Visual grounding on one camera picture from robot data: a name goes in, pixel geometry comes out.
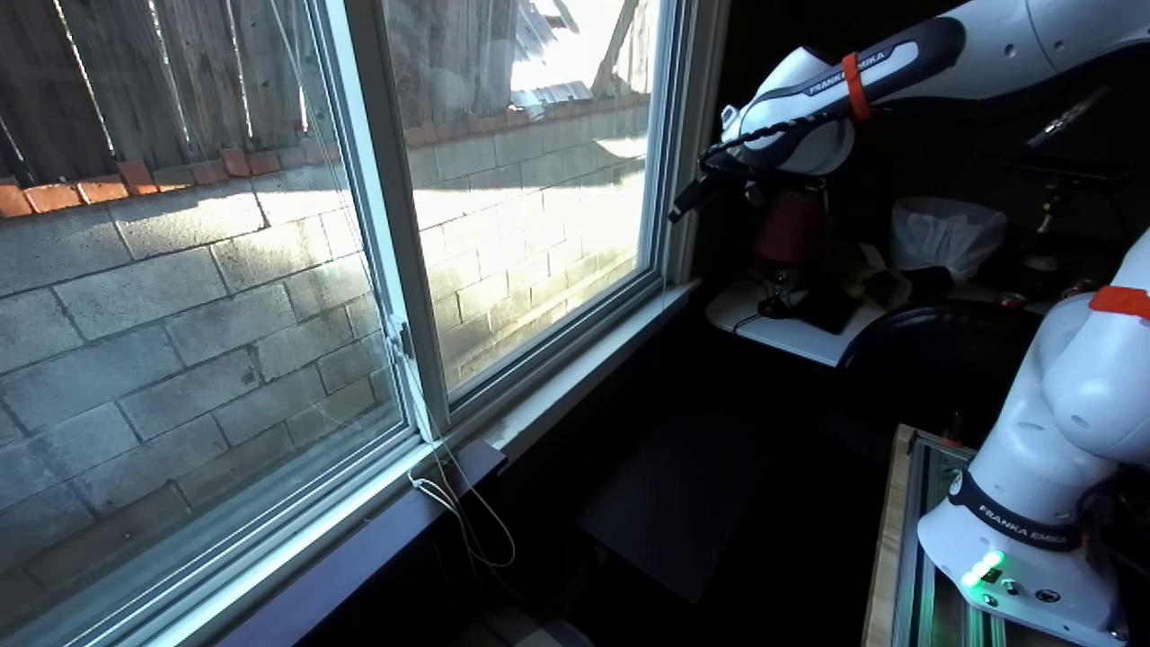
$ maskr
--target dark wall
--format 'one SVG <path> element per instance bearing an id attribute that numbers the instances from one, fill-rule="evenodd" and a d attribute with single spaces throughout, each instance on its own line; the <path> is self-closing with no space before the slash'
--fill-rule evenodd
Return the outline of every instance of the dark wall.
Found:
<path id="1" fill-rule="evenodd" d="M 943 0 L 732 0 L 719 105 L 744 105 L 762 74 L 794 46 L 825 61 L 876 44 L 952 2 Z M 1011 239 L 1025 239 L 1041 208 L 1041 180 L 1017 170 L 1025 141 L 1053 116 L 1110 92 L 1067 131 L 1041 147 L 1041 160 L 1104 166 L 1127 174 L 1119 191 L 1076 191 L 1051 239 L 1119 256 L 1150 219 L 1150 51 L 1126 51 L 1053 82 L 991 105 L 897 105 L 859 124 L 844 170 L 829 174 L 840 230 L 883 239 L 895 196 L 949 195 L 1011 216 Z M 746 237 L 762 216 L 741 196 L 719 196 L 704 212 L 701 268 L 729 276 L 746 257 Z"/>

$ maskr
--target green light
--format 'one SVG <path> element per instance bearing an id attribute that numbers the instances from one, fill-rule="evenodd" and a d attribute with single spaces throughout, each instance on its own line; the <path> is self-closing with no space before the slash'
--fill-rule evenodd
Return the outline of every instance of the green light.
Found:
<path id="1" fill-rule="evenodd" d="M 968 576 L 963 585 L 974 590 L 989 570 L 1004 567 L 1004 552 L 986 552 Z"/>

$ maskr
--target window sill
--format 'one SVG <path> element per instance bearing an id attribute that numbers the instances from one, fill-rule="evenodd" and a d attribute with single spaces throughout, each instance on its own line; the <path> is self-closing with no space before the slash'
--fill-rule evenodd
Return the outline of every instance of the window sill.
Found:
<path id="1" fill-rule="evenodd" d="M 622 321 L 612 335 L 604 335 L 593 347 L 570 360 L 561 372 L 541 379 L 532 396 L 496 415 L 477 437 L 503 451 L 508 462 L 525 455 L 579 397 L 587 397 L 661 321 L 667 321 L 695 285 L 666 286 L 641 311 Z"/>
<path id="2" fill-rule="evenodd" d="M 401 552 L 440 515 L 431 500 L 401 484 L 401 475 L 428 462 L 434 451 L 452 450 L 460 458 L 464 491 L 496 468 L 525 455 L 579 397 L 587 397 L 661 321 L 667 321 L 695 286 L 667 286 L 641 311 L 622 321 L 593 347 L 587 347 L 561 372 L 541 379 L 529 397 L 496 415 L 485 432 L 452 443 L 425 446 L 389 470 L 386 491 L 393 500 L 339 545 L 325 551 L 316 563 L 291 576 L 267 602 L 237 623 L 218 642 L 296 642 L 316 630 L 339 602 L 344 602 L 374 570 Z"/>

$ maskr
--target floor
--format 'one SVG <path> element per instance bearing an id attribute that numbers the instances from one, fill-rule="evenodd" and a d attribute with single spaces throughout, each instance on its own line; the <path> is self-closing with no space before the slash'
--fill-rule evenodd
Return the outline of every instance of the floor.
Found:
<path id="1" fill-rule="evenodd" d="M 835 403 L 824 366 L 686 310 L 480 484 L 515 567 L 446 516 L 309 642 L 859 642 L 883 462 L 840 443 Z M 503 560 L 485 509 L 464 516 Z"/>

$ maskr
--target window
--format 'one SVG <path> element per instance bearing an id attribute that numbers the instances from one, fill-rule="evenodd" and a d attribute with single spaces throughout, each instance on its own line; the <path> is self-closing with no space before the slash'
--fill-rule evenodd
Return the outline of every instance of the window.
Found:
<path id="1" fill-rule="evenodd" d="M 389 0 L 389 46 L 448 392 L 650 263 L 661 0 Z"/>
<path id="2" fill-rule="evenodd" d="M 242 613 L 646 304 L 690 244 L 659 204 L 707 141 L 704 25 L 0 2 L 0 636 Z"/>

